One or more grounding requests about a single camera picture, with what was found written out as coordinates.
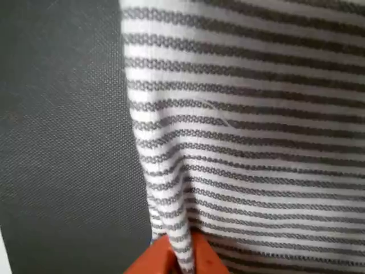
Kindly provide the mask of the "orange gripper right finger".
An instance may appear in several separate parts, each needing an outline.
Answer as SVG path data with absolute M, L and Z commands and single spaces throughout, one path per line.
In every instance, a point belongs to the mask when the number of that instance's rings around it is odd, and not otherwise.
M 218 254 L 200 232 L 192 232 L 196 274 L 230 274 Z

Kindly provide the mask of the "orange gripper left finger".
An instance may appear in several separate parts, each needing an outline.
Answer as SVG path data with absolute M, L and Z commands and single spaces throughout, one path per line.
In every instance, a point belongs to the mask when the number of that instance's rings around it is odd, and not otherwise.
M 167 237 L 157 239 L 125 271 L 125 274 L 166 274 L 175 266 L 175 254 Z

